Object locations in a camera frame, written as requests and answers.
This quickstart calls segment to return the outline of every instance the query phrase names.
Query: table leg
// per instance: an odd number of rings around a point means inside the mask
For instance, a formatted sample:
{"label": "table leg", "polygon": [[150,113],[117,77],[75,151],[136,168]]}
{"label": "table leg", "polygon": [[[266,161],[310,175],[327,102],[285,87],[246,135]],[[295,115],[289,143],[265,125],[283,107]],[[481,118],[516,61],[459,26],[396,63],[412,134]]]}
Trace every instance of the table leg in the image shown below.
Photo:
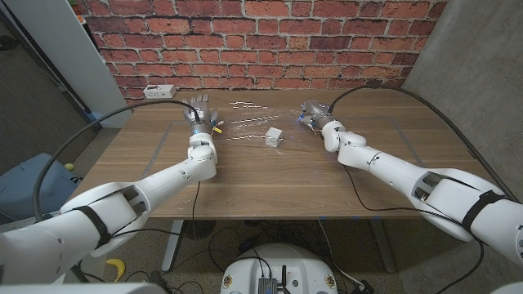
{"label": "table leg", "polygon": [[389,247],[389,242],[387,240],[385,228],[383,227],[383,222],[382,220],[369,220],[369,222],[370,227],[373,230],[374,239],[378,244],[378,250],[382,255],[385,271],[390,274],[394,273],[396,271],[396,264],[394,263],[394,258],[392,257],[391,248]]}
{"label": "table leg", "polygon": [[[180,234],[182,226],[183,220],[173,220],[171,232]],[[162,271],[166,272],[171,268],[172,261],[176,256],[179,240],[181,240],[180,236],[173,234],[169,236],[167,246],[165,247],[165,255],[163,255]]]}

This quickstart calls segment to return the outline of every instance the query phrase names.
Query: wooden table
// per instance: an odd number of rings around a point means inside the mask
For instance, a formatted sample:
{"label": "wooden table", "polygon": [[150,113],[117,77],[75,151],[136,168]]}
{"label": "wooden table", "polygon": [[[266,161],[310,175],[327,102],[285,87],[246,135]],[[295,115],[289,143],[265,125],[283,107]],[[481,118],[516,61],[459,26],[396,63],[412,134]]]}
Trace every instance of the wooden table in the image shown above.
{"label": "wooden table", "polygon": [[[371,212],[356,198],[336,154],[325,151],[320,134],[296,118],[301,103],[330,104],[343,91],[179,92],[175,99],[209,94],[209,107],[224,120],[214,133],[217,175],[201,183],[195,219],[318,219],[419,217],[417,212]],[[347,130],[375,149],[425,167],[454,167],[491,180],[465,145],[429,108],[392,90],[361,90],[333,112]],[[269,127],[283,130],[278,149],[261,138]],[[186,159],[190,129],[178,105],[137,109],[89,171],[74,196],[111,181],[134,181]],[[366,171],[350,169],[368,207],[410,207]],[[156,209],[152,217],[190,219],[196,185]]]}

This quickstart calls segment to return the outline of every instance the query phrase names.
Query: black strap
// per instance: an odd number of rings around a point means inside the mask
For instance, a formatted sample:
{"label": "black strap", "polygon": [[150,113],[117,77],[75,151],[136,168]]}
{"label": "black strap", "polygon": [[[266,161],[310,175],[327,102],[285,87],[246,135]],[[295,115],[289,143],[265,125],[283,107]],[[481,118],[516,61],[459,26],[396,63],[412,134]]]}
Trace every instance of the black strap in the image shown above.
{"label": "black strap", "polygon": [[469,209],[465,217],[463,217],[463,228],[466,229],[469,233],[471,233],[472,222],[476,219],[476,216],[480,214],[483,208],[485,208],[487,205],[491,203],[496,203],[498,200],[501,200],[503,198],[503,196],[494,193],[493,190],[481,194],[480,199],[476,203],[474,203],[474,205],[472,205],[471,209]]}
{"label": "black strap", "polygon": [[98,245],[96,246],[96,249],[103,245],[106,245],[111,240],[111,235],[107,231],[107,225],[105,225],[105,223],[96,214],[96,212],[92,210],[92,208],[90,208],[89,206],[82,206],[76,207],[73,210],[79,210],[83,212],[83,214],[86,215],[89,218],[89,220],[92,221],[92,224],[98,230],[98,234],[100,234],[100,240],[98,240]]}

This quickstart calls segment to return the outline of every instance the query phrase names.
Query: yellow object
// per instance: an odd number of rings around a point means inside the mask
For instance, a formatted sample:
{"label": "yellow object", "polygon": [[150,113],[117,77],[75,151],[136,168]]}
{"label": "yellow object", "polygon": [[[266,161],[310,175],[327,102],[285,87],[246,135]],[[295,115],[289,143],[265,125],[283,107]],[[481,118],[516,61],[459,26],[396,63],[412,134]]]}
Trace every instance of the yellow object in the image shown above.
{"label": "yellow object", "polygon": [[105,263],[108,265],[116,266],[116,269],[118,269],[118,274],[117,274],[114,282],[115,283],[118,282],[118,280],[120,278],[122,278],[123,273],[125,272],[125,264],[123,263],[123,261],[118,258],[111,258],[111,259],[108,259],[107,261],[105,261]]}
{"label": "yellow object", "polygon": [[72,163],[66,163],[64,167],[67,168],[67,170],[70,172],[74,169],[74,165]]}

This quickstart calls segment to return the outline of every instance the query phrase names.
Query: red brick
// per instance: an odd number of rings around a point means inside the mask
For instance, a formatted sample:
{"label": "red brick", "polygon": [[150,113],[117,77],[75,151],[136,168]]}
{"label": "red brick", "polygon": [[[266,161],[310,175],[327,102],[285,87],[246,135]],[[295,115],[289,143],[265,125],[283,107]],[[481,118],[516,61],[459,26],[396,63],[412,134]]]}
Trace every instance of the red brick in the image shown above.
{"label": "red brick", "polygon": [[369,52],[342,52],[336,56],[336,61],[340,64],[349,65],[371,65],[374,54]]}
{"label": "red brick", "polygon": [[176,1],[180,16],[219,16],[220,3],[218,1]]}
{"label": "red brick", "polygon": [[144,77],[114,77],[116,83],[121,87],[140,87],[147,86],[147,81]]}
{"label": "red brick", "polygon": [[123,35],[123,40],[128,47],[133,48],[161,48],[162,37],[145,34]]}
{"label": "red brick", "polygon": [[428,38],[419,38],[416,45],[414,45],[414,50],[421,51],[425,47],[427,40]]}
{"label": "red brick", "polygon": [[210,20],[192,20],[190,28],[193,33],[211,33]]}
{"label": "red brick", "polygon": [[377,50],[409,50],[414,38],[374,38],[373,49]]}
{"label": "red brick", "polygon": [[226,36],[227,48],[241,48],[245,44],[244,36]]}
{"label": "red brick", "polygon": [[223,16],[242,16],[240,1],[221,1],[221,14]]}
{"label": "red brick", "polygon": [[316,62],[319,64],[332,64],[334,62],[334,54],[332,52],[317,52]]}
{"label": "red brick", "polygon": [[309,46],[308,37],[291,37],[288,40],[289,49],[307,49]]}
{"label": "red brick", "polygon": [[280,52],[279,64],[310,65],[314,64],[314,52]]}
{"label": "red brick", "polygon": [[166,85],[167,82],[165,81],[165,77],[154,77],[149,76],[147,77],[148,85]]}
{"label": "red brick", "polygon": [[153,13],[149,0],[109,0],[109,4],[114,15],[135,16]]}
{"label": "red brick", "polygon": [[280,89],[307,89],[309,81],[303,78],[278,78],[275,80],[275,88]]}
{"label": "red brick", "polygon": [[353,37],[351,42],[351,49],[361,50],[369,48],[371,38]]}
{"label": "red brick", "polygon": [[253,51],[222,51],[221,62],[243,63],[256,62],[256,52]]}
{"label": "red brick", "polygon": [[256,88],[272,88],[272,80],[270,78],[257,78],[256,79]]}
{"label": "red brick", "polygon": [[92,17],[86,16],[86,22],[89,29],[94,33],[126,33],[127,26],[121,17]]}
{"label": "red brick", "polygon": [[199,58],[203,62],[220,62],[220,56],[218,54],[218,51],[215,50],[200,50]]}
{"label": "red brick", "polygon": [[259,53],[259,61],[263,64],[274,64],[276,63],[276,60],[278,59],[278,56],[276,53],[268,52],[268,51],[260,51]]}
{"label": "red brick", "polygon": [[347,49],[351,37],[312,37],[310,49],[332,50]]}
{"label": "red brick", "polygon": [[386,20],[348,20],[343,25],[343,33],[381,35],[386,27]]}
{"label": "red brick", "polygon": [[427,14],[429,2],[385,2],[383,17],[423,18]]}
{"label": "red brick", "polygon": [[285,2],[247,1],[245,13],[248,16],[288,16],[288,8]]}
{"label": "red brick", "polygon": [[202,78],[203,86],[207,88],[219,88],[220,79],[219,78]]}
{"label": "red brick", "polygon": [[129,33],[145,33],[147,27],[145,26],[145,20],[142,18],[126,18],[125,25]]}
{"label": "red brick", "polygon": [[340,74],[339,66],[306,66],[305,76],[313,78],[335,78]]}
{"label": "red brick", "polygon": [[435,21],[415,20],[410,26],[409,34],[429,36],[435,26]]}
{"label": "red brick", "polygon": [[278,21],[277,20],[259,20],[258,21],[258,32],[259,33],[278,33]]}
{"label": "red brick", "polygon": [[252,49],[284,49],[287,40],[276,36],[247,36],[247,47]]}
{"label": "red brick", "polygon": [[157,16],[174,16],[174,8],[169,0],[153,0],[154,12]]}
{"label": "red brick", "polygon": [[140,57],[145,62],[156,62],[159,61],[158,52],[153,50],[140,50]]}
{"label": "red brick", "polygon": [[399,75],[400,69],[398,68],[370,66],[361,70],[361,76],[363,77],[393,78]]}
{"label": "red brick", "polygon": [[251,77],[281,77],[284,68],[281,66],[249,65],[248,75]]}
{"label": "red brick", "polygon": [[340,34],[342,31],[342,22],[339,20],[326,20],[322,27],[322,34]]}
{"label": "red brick", "polygon": [[116,67],[114,66],[114,64],[107,63],[105,65],[107,65],[107,69],[109,69],[109,71],[112,74],[118,74],[118,70],[116,70]]}
{"label": "red brick", "polygon": [[417,58],[418,58],[418,54],[396,53],[396,56],[394,56],[394,60],[392,61],[392,64],[393,65],[414,65]]}
{"label": "red brick", "polygon": [[383,85],[389,86],[389,87],[401,87],[403,83],[405,82],[404,78],[394,78],[394,79],[388,79],[386,80]]}
{"label": "red brick", "polygon": [[382,4],[376,2],[363,3],[360,9],[360,17],[376,17],[382,10]]}
{"label": "red brick", "polygon": [[434,6],[428,12],[428,17],[439,19],[441,16],[441,13],[443,13],[443,10],[445,9],[446,5],[447,5],[447,2],[439,2],[439,3],[434,4]]}
{"label": "red brick", "polygon": [[133,62],[140,61],[138,53],[134,50],[107,50],[100,49],[101,54],[106,61]]}
{"label": "red brick", "polygon": [[163,61],[198,61],[196,51],[193,50],[164,50]]}
{"label": "red brick", "polygon": [[221,78],[220,79],[222,87],[232,87],[232,88],[245,88],[253,87],[252,78]]}
{"label": "red brick", "polygon": [[303,67],[302,66],[289,66],[285,70],[286,78],[303,78]]}
{"label": "red brick", "polygon": [[116,69],[121,75],[135,75],[136,70],[132,65],[116,65]]}
{"label": "red brick", "polygon": [[331,78],[329,80],[329,89],[346,89],[362,86],[365,80],[358,78]]}
{"label": "red brick", "polygon": [[318,1],[314,5],[313,16],[354,17],[358,13],[356,2]]}
{"label": "red brick", "polygon": [[357,66],[347,66],[346,68],[342,69],[342,75],[346,78],[353,78],[357,77],[360,73],[361,68]]}
{"label": "red brick", "polygon": [[165,35],[165,36],[163,36],[163,41],[165,42],[165,46],[167,48],[180,48],[180,47],[185,46],[183,44],[183,37],[182,36]]}
{"label": "red brick", "polygon": [[321,23],[319,20],[281,20],[279,22],[280,33],[310,34],[319,33]]}
{"label": "red brick", "polygon": [[311,89],[326,89],[329,80],[327,78],[313,78],[311,81]]}
{"label": "red brick", "polygon": [[254,33],[254,20],[214,20],[212,22],[215,33]]}
{"label": "red brick", "polygon": [[155,74],[172,76],[171,65],[136,65],[138,74]]}
{"label": "red brick", "polygon": [[151,18],[147,20],[153,33],[189,33],[189,21],[181,19]]}
{"label": "red brick", "polygon": [[110,16],[111,11],[104,3],[99,0],[86,1],[87,6],[95,16]]}
{"label": "red brick", "polygon": [[165,78],[165,82],[167,84],[172,84],[172,85],[174,85],[174,87],[177,87],[177,88],[180,88],[180,87],[194,88],[194,87],[202,86],[200,79],[196,78],[196,77]]}
{"label": "red brick", "polygon": [[223,77],[227,75],[226,65],[193,65],[194,75]]}
{"label": "red brick", "polygon": [[293,16],[309,16],[311,14],[311,2],[295,2],[293,1]]}
{"label": "red brick", "polygon": [[190,65],[174,65],[174,71],[177,76],[188,76],[193,74]]}
{"label": "red brick", "polygon": [[222,36],[191,35],[185,37],[186,45],[193,48],[216,48],[223,47]]}
{"label": "red brick", "polygon": [[229,65],[229,75],[233,77],[243,77],[247,73],[245,65]]}
{"label": "red brick", "polygon": [[389,65],[394,59],[394,54],[392,53],[378,53],[376,59],[374,60],[377,64]]}
{"label": "red brick", "polygon": [[387,35],[403,36],[409,32],[410,23],[407,20],[393,20],[389,25]]}

